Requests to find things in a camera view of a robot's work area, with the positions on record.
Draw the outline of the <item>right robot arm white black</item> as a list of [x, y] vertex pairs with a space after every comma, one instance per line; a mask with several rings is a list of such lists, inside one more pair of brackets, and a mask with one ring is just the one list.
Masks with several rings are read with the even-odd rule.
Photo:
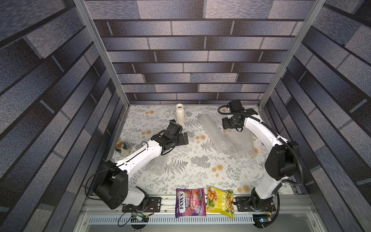
[[300, 146], [275, 132], [254, 109], [245, 109], [240, 100], [232, 100], [220, 106], [218, 113], [227, 115], [222, 119], [223, 129], [250, 130], [266, 147], [269, 155], [265, 161], [265, 171], [260, 184], [251, 191], [250, 199], [238, 202], [259, 212], [274, 210], [274, 197], [284, 183], [293, 186], [303, 185], [303, 169], [300, 164]]

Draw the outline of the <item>purple Fox's candy bag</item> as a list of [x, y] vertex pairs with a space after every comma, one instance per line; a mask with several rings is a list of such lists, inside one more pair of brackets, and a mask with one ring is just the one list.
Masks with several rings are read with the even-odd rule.
[[175, 217], [206, 216], [205, 193], [203, 188], [176, 189]]

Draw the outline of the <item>white ribbed vase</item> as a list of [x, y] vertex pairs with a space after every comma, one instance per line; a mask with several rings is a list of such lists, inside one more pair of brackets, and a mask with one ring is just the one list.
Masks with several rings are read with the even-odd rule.
[[185, 125], [185, 110], [181, 103], [176, 105], [176, 122], [181, 126]]

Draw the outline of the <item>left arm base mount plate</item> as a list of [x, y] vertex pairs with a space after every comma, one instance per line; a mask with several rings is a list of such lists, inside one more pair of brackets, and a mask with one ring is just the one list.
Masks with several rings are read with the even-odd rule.
[[122, 212], [125, 213], [139, 213], [139, 212], [148, 212], [148, 213], [158, 213], [161, 209], [161, 197], [148, 197], [138, 205], [123, 205]]

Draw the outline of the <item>bubble wrap sheet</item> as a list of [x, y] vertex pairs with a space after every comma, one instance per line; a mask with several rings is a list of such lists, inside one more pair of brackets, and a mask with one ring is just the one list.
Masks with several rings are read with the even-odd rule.
[[228, 129], [224, 131], [229, 147], [228, 154], [233, 159], [251, 159], [254, 152], [253, 133], [249, 129], [237, 131]]

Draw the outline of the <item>yellow snack bag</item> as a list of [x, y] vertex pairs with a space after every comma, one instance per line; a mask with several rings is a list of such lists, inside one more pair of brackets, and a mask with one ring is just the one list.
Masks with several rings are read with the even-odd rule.
[[219, 213], [234, 218], [234, 193], [232, 190], [220, 190], [208, 186], [207, 213]]

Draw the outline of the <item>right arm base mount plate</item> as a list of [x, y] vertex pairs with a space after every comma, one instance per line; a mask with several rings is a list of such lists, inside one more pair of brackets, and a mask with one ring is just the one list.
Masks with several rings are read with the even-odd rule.
[[250, 200], [250, 196], [237, 196], [234, 200], [238, 212], [272, 213], [276, 211], [272, 197], [265, 200], [254, 197]]

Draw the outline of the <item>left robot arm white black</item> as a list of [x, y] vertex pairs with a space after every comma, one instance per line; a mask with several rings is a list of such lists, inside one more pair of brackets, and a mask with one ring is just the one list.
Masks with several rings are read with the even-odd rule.
[[146, 210], [149, 194], [142, 188], [130, 188], [129, 180], [153, 159], [164, 156], [176, 146], [188, 144], [187, 133], [174, 119], [167, 129], [153, 135], [141, 148], [117, 162], [107, 161], [96, 173], [93, 192], [111, 210], [121, 205], [131, 206], [134, 211]]

